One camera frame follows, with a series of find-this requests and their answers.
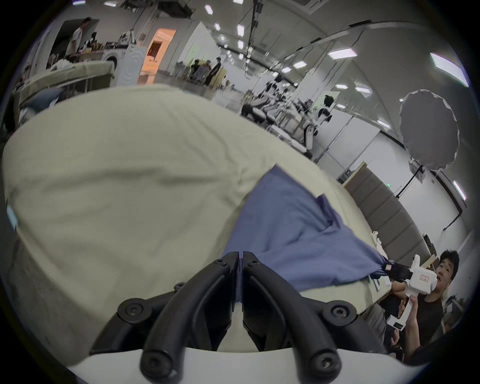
washing machine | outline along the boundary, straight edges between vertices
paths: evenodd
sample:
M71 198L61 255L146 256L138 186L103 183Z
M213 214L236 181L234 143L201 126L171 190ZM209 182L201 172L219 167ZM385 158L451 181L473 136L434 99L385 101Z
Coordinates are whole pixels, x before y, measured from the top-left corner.
M106 49L102 60L112 61L115 66L113 80L110 86L135 85L142 70L147 47L136 44L116 46Z

white robot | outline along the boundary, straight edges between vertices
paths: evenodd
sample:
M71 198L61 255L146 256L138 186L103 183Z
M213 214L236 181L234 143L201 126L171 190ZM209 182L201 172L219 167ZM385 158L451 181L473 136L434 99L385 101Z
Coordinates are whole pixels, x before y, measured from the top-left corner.
M389 267L391 266L388 265L386 267L387 271L390 270ZM410 272L412 273L411 277L405 280L405 282L407 283L407 287L405 288L405 295L407 297L417 297L419 293L428 295L437 286L437 274L435 273L435 271L430 271L428 269L420 267L420 256L415 255L413 257L413 263L412 267L410 268ZM397 319L394 316L390 316L387 320L387 324L397 328L399 331L403 331L411 310L412 303L409 300L400 318Z

black clamp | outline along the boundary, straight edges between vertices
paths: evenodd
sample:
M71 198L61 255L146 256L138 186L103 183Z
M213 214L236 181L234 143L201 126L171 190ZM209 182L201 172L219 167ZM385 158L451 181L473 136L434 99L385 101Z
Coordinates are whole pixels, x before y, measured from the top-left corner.
M341 370L337 348L384 353L380 340L346 301L303 298L253 253L238 252L207 265L172 292L128 299L118 308L90 355L143 349L140 370L170 383L182 372L186 347L216 351L231 324L240 271L243 325L259 351L293 347L308 382L328 383Z

screw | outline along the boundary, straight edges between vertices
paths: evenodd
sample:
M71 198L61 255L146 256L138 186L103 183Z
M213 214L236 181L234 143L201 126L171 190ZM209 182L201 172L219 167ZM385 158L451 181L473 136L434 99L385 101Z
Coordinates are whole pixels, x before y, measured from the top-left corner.
M173 370L172 360L161 352L144 352L140 369L151 378L166 378Z
M332 309L332 315L338 318L345 318L348 316L348 311L344 307L335 307Z
M312 358L310 369L315 376L325 377L338 373L340 366L340 359L335 353L324 352Z
M125 310L125 312L127 313L127 315L129 316L136 316L136 315L139 315L143 312L143 307L140 305L140 304L130 304L127 309Z
M178 292L178 290L179 290L180 288L182 288L184 285L185 285L185 283L183 283L183 282L182 282L182 283L177 283L177 284L175 284L175 285L173 286L173 290L174 290L175 292Z

man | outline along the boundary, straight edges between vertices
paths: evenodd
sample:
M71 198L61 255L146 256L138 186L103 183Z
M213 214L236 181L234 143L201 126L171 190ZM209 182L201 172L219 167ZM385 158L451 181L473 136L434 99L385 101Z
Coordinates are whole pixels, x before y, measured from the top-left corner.
M213 69L210 71L207 78L205 79L205 85L210 85L213 77L218 73L220 67L222 66L222 64L220 63L221 61L222 59L220 57L217 57L215 67L213 67Z
M385 343L391 343L391 339L404 346L406 357L419 347L427 345L433 334L439 328L444 309L442 306L442 294L448 288L458 271L459 257L456 251L445 251L440 255L440 264L435 270L437 274L437 286L428 295L419 294L412 300L411 316L405 327L405 335L397 335L393 328L388 327L385 333ZM404 294L406 283L392 282L392 297L386 298L381 304L385 308L385 317L392 314L397 316L403 312L407 297Z
M92 20L91 17L86 17L83 19L80 26L75 29L70 41L68 42L67 50L65 51L65 59L69 59L71 55L77 53L78 48L80 48L80 41L82 40L82 31L86 28L88 23Z
M195 72L197 72L198 67L200 67L199 64L200 60L196 59L193 64L191 65L191 71L190 71L190 80L193 80L193 75L195 75Z

